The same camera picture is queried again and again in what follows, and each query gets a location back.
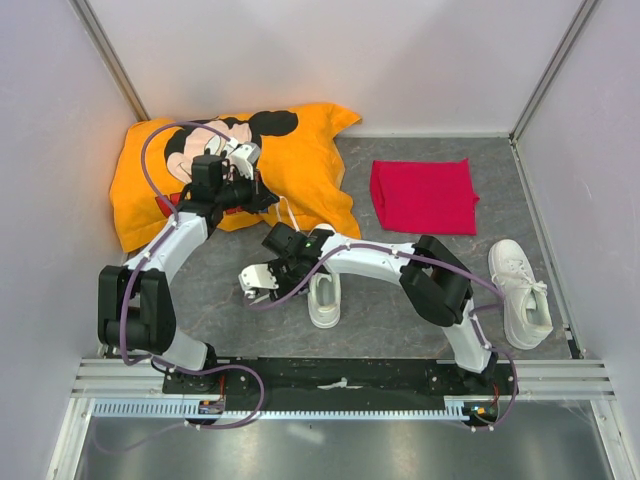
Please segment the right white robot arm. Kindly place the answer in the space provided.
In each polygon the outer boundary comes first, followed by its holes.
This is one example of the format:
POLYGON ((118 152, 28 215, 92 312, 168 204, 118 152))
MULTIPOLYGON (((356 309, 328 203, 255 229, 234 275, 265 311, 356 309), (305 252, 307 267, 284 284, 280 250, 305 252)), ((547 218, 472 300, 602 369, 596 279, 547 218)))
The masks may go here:
POLYGON ((326 225, 309 233, 279 222, 262 245, 276 257, 255 268, 256 290, 285 301, 311 285, 317 274, 358 275, 399 286, 414 311, 442 329, 454 353, 458 381, 483 392, 494 381, 497 354, 473 320, 473 284, 495 291, 444 244, 423 235, 414 243, 380 243, 347 237, 326 225))

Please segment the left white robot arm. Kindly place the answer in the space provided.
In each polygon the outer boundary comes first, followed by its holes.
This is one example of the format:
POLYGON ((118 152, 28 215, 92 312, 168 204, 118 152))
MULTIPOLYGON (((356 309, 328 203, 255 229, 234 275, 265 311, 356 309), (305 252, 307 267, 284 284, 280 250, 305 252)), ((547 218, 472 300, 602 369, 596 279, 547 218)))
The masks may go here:
POLYGON ((191 182, 150 244, 122 266, 106 266, 98 278, 99 341, 121 353, 140 351, 148 358, 184 372, 185 382, 208 393, 219 382, 215 349, 177 325, 171 297, 173 277, 189 256, 208 240, 225 212, 260 213, 279 201, 268 190, 254 162, 234 154, 201 155, 191 182))

